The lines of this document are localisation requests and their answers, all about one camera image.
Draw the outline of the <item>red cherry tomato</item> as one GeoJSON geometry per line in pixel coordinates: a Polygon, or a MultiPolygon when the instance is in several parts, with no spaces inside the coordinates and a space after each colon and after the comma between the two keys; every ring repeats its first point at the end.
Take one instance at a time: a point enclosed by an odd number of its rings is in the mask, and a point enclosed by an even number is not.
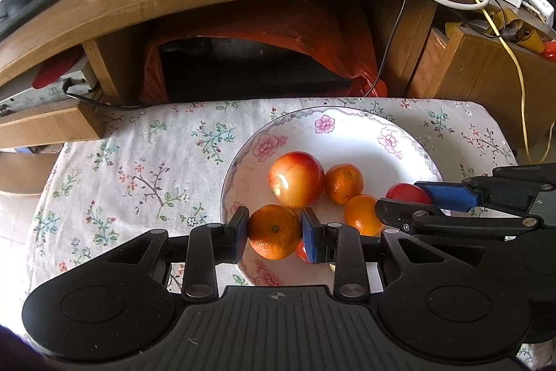
{"type": "Polygon", "coordinates": [[[430,196],[420,187],[408,183],[398,183],[392,185],[386,192],[388,199],[396,201],[406,201],[418,204],[431,205],[433,202],[430,196]]]}
{"type": "Polygon", "coordinates": [[[300,258],[303,261],[303,263],[309,264],[309,260],[307,258],[307,254],[306,254],[306,251],[305,251],[303,240],[300,241],[300,243],[296,247],[295,252],[296,252],[297,257],[300,258]]]}

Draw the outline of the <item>smooth orange mandarin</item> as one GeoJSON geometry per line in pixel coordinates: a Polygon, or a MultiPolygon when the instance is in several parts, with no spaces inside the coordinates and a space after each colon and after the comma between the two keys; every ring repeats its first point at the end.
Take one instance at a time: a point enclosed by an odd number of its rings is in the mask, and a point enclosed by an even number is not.
{"type": "Polygon", "coordinates": [[[344,207],[344,222],[359,230],[361,235],[379,236],[384,230],[384,224],[376,216],[376,201],[366,194],[351,198],[344,207]]]}

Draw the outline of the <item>rough orange mandarin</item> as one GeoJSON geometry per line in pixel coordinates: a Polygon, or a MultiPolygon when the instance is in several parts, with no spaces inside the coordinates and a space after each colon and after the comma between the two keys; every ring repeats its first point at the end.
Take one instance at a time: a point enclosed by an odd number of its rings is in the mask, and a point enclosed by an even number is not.
{"type": "Polygon", "coordinates": [[[363,175],[355,165],[338,164],[325,173],[324,191],[338,205],[345,205],[350,199],[360,195],[363,188],[363,175]]]}

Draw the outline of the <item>small orange mandarin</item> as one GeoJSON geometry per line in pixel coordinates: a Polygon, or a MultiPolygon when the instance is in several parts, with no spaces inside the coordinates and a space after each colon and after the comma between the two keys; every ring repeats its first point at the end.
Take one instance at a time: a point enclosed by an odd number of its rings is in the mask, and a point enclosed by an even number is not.
{"type": "Polygon", "coordinates": [[[261,257],[278,261],[289,257],[302,240],[297,214],[278,204],[267,204],[254,211],[248,222],[251,247],[261,257]]]}

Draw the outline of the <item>large red-orange tomato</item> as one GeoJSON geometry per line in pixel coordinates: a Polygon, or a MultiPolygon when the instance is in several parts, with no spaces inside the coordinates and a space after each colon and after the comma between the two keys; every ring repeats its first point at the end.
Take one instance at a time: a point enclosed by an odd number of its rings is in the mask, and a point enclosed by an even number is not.
{"type": "Polygon", "coordinates": [[[323,191],[324,171],[310,153],[285,153],[270,167],[269,186],[282,205],[309,207],[323,191]]]}

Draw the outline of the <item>white floral ceramic bowl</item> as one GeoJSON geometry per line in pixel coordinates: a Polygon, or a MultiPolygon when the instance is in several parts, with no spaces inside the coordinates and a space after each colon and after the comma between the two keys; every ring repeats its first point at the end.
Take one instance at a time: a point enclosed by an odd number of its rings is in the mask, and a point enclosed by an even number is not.
{"type": "MultiPolygon", "coordinates": [[[[325,171],[337,164],[355,165],[363,175],[363,193],[378,199],[396,183],[443,182],[429,153],[393,122],[355,108],[304,108],[271,121],[241,147],[223,183],[222,222],[239,206],[251,214],[279,203],[269,186],[269,170],[289,152],[312,154],[325,171]]],[[[325,194],[311,208],[323,223],[344,221],[343,208],[325,194]]],[[[334,279],[328,264],[308,264],[295,252],[283,260],[267,260],[249,242],[238,267],[247,282],[259,286],[326,284],[332,289],[334,279]]]]}

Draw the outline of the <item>floral white tablecloth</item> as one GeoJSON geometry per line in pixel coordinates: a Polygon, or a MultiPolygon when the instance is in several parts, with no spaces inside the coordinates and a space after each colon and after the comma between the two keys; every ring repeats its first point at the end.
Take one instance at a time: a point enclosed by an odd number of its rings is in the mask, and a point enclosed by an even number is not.
{"type": "Polygon", "coordinates": [[[443,182],[516,166],[480,105],[300,98],[162,105],[109,117],[106,139],[64,146],[36,225],[22,320],[64,370],[519,370],[520,291],[390,228],[365,258],[368,301],[326,284],[259,286],[216,266],[219,298],[187,301],[188,236],[221,219],[244,143],[304,108],[360,109],[429,153],[443,182]]]}

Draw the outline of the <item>wooden tv stand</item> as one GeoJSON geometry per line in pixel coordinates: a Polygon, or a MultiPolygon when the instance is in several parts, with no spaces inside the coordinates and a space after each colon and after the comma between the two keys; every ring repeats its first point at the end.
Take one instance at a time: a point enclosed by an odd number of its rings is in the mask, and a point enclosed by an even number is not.
{"type": "MultiPolygon", "coordinates": [[[[1,80],[79,46],[110,101],[143,104],[145,46],[161,20],[234,1],[242,0],[60,0],[2,41],[1,80]]],[[[434,40],[433,22],[445,8],[433,0],[343,1],[358,3],[369,21],[386,96],[480,104],[517,147],[554,130],[553,61],[466,28],[434,40]]]]}

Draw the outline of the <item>red cloth under stand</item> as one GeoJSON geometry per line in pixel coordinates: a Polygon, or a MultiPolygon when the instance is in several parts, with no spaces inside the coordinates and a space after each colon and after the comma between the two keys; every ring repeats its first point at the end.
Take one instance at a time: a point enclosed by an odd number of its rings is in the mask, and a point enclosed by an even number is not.
{"type": "Polygon", "coordinates": [[[312,57],[352,82],[352,96],[385,97],[370,28],[363,8],[343,0],[242,0],[195,8],[161,20],[145,46],[139,95],[146,105],[170,100],[159,48],[193,38],[254,40],[312,57]]]}

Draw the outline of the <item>silver set-top box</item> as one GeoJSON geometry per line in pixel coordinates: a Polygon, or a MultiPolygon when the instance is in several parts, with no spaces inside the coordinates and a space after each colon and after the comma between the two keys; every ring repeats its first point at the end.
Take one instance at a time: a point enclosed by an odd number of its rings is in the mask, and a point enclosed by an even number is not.
{"type": "Polygon", "coordinates": [[[62,86],[69,81],[67,92],[87,95],[97,85],[97,78],[89,60],[82,56],[61,75],[48,74],[37,65],[1,87],[1,116],[5,117],[25,109],[68,99],[62,86]]]}

